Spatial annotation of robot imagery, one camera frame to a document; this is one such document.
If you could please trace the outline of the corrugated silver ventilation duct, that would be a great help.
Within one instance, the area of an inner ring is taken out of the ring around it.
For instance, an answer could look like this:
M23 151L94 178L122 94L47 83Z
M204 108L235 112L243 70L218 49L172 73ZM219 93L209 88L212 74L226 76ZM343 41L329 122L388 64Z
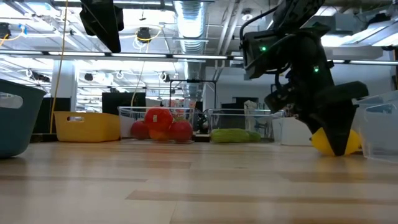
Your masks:
M202 54L205 43L200 41L205 33L206 3L200 1L175 1L177 27L182 52Z

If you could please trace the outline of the frosted clear plastic bin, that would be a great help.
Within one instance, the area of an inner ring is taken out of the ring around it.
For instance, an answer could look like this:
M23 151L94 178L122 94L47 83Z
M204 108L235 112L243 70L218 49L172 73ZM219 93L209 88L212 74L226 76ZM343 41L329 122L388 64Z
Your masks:
M356 104L352 128L360 136L364 156L398 164L398 90Z

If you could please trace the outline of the clear rigid plastic bin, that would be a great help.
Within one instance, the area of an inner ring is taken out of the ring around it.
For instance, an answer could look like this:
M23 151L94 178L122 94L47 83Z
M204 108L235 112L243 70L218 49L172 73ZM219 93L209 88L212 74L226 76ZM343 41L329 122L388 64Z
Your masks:
M259 133L261 142L274 142L272 121L283 117L281 111L258 109L208 109L205 114L210 134L214 129L243 129Z
M153 106L153 107L127 107L127 106L120 106L119 110L119 119L120 119L120 131L121 137L123 139L135 139L130 134L130 128L135 121L144 121L144 116L148 109L154 107L161 107L161 106ZM158 142L175 142L175 143L192 143L195 140L195 137L198 132L198 122L201 116L201 112L198 111L196 108L173 108L173 107L162 107L170 110L174 120L173 123L180 120L189 121L193 128L193 134L190 141L187 142L176 142L170 138L169 129L165 132L169 135L168 141L158 141Z

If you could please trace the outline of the teal plastic basket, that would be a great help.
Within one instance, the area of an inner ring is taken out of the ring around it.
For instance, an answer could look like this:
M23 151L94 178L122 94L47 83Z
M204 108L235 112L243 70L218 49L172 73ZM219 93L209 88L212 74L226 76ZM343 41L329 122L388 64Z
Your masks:
M44 96L43 90L0 79L0 159L27 149Z

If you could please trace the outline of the black screen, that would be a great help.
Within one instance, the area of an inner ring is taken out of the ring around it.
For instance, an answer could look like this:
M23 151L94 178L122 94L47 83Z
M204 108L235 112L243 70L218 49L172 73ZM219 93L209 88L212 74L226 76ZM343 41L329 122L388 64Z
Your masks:
M118 115L120 106L146 107L145 93L102 93L102 112Z

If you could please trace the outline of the yellow plastic basket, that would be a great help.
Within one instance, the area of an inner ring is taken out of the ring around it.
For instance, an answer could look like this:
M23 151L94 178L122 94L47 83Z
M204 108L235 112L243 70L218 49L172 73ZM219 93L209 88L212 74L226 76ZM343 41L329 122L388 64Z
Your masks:
M107 113L55 112L61 142L107 142L121 138L119 116Z

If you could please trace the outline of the long ceiling light bar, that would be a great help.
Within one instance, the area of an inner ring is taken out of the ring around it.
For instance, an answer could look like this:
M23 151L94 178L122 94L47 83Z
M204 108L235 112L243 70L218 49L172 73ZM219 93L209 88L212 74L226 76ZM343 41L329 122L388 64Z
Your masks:
M0 55L28 58L64 58L79 60L136 60L138 59L187 59L187 60L232 60L243 61L242 56L231 55L186 55L186 54L147 54L147 53L106 53L106 52L62 52L62 51L34 51L34 50L0 50Z

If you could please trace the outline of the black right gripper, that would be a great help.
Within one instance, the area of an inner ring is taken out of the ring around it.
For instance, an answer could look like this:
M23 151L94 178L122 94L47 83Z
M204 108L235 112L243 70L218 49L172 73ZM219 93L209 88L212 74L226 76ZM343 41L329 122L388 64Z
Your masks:
M276 91L265 98L272 112L293 105L293 112L312 133L323 129L336 156L346 152L357 106L353 99L369 95L359 81L335 85L321 43L327 26L296 30L263 53L263 71L275 74Z

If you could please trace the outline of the white plastic bin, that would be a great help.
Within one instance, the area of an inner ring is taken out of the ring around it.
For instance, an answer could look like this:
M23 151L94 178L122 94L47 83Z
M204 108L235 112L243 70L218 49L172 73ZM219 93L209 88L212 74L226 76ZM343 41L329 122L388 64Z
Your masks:
M277 118L272 121L274 141L284 146L311 146L309 128L295 118Z

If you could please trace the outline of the yellow lemon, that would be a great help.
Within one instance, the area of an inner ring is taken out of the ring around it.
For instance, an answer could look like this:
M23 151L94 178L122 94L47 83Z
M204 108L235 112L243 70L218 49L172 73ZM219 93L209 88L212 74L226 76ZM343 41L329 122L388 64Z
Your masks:
M337 156L337 154L333 152L323 128L320 128L315 134L312 135L311 142L313 147L321 154L326 156ZM343 155L347 156L361 151L361 138L356 131L351 129Z

